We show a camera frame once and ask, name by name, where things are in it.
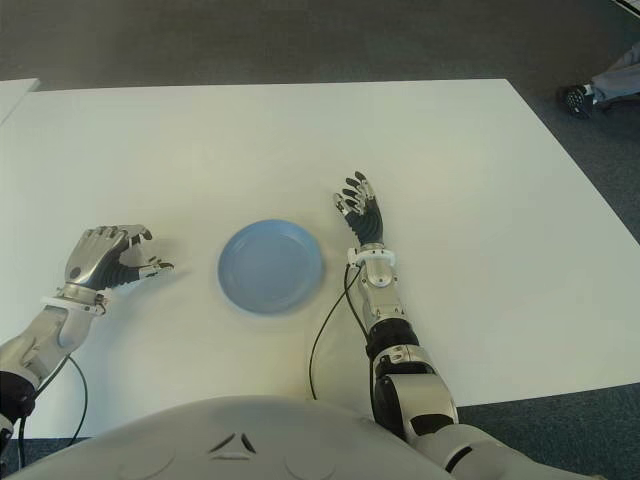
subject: shoe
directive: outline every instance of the shoe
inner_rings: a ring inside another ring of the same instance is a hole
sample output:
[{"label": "shoe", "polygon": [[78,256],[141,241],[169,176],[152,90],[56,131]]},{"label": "shoe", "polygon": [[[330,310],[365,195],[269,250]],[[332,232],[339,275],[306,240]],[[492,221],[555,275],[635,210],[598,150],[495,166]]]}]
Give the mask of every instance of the shoe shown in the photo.
[{"label": "shoe", "polygon": [[593,110],[593,95],[587,95],[582,85],[570,85],[556,90],[556,101],[563,110],[576,118],[587,119]]}]

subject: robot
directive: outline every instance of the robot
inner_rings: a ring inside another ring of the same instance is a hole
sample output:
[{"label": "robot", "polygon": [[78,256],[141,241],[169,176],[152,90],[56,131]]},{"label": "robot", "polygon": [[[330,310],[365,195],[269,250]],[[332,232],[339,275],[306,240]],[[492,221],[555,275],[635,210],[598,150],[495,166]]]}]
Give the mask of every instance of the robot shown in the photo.
[{"label": "robot", "polygon": [[[210,399],[62,450],[20,470],[16,480],[589,478],[536,463],[458,423],[452,396],[400,301],[395,254],[384,244],[373,188],[359,172],[347,184],[334,203],[360,244],[348,251],[347,268],[357,271],[363,299],[375,422],[315,400]],[[43,382],[82,344],[92,319],[106,312],[100,292],[173,269],[144,256],[142,240],[151,238],[142,225],[87,230],[71,253],[64,286],[43,299],[43,311],[22,334],[0,346],[2,450],[16,423],[33,411]],[[127,250],[136,252],[139,266],[120,263]],[[348,288],[345,276],[345,293]]]}]

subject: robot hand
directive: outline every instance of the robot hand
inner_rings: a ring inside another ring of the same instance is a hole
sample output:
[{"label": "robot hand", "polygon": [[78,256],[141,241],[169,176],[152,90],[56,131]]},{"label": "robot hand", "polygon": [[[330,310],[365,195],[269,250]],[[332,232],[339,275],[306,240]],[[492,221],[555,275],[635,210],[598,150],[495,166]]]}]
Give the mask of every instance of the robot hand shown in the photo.
[{"label": "robot hand", "polygon": [[[173,269],[172,264],[159,258],[144,257],[141,238],[152,238],[142,225],[98,227],[84,232],[67,262],[63,292],[75,287],[104,290]],[[144,265],[129,267],[120,263],[120,255],[128,249],[135,250]]]},{"label": "robot hand", "polygon": [[356,172],[355,177],[357,180],[347,178],[347,184],[353,190],[342,190],[342,193],[350,198],[345,199],[336,193],[333,195],[333,201],[358,237],[360,245],[383,243],[382,215],[373,188],[362,173]]}]

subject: robot forearm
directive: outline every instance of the robot forearm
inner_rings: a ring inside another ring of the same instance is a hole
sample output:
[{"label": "robot forearm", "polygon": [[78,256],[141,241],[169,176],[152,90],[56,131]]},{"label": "robot forearm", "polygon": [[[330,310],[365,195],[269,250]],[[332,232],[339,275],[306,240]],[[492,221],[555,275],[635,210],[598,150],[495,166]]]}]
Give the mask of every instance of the robot forearm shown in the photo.
[{"label": "robot forearm", "polygon": [[[101,299],[93,293],[94,299]],[[16,421],[33,411],[43,380],[82,344],[93,317],[104,313],[102,303],[95,301],[85,304],[65,297],[45,301],[25,331],[0,346],[0,451]]]},{"label": "robot forearm", "polygon": [[419,437],[457,423],[446,385],[420,346],[397,293],[395,255],[382,243],[349,251],[362,266],[358,282],[368,333],[367,355],[375,374],[376,422],[413,444]]}]

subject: robotic arm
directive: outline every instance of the robotic arm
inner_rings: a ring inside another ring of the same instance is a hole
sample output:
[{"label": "robotic arm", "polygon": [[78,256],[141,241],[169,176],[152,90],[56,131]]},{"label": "robotic arm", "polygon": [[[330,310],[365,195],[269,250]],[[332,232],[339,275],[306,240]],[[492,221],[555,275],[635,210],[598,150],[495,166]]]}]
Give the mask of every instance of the robotic arm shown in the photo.
[{"label": "robotic arm", "polygon": [[[0,453],[16,421],[33,411],[43,380],[84,342],[93,318],[106,313],[107,301],[98,292],[173,268],[144,256],[142,239],[151,238],[142,225],[87,230],[69,257],[64,286],[42,299],[44,309],[24,332],[0,346]],[[139,266],[120,263],[127,250]]]},{"label": "robotic arm", "polygon": [[334,203],[356,234],[349,249],[358,282],[373,362],[376,423],[405,440],[457,480],[579,480],[583,475],[536,463],[482,430],[458,424],[453,398],[420,346],[397,293],[395,254],[386,248],[382,215],[369,181],[347,178]]}]

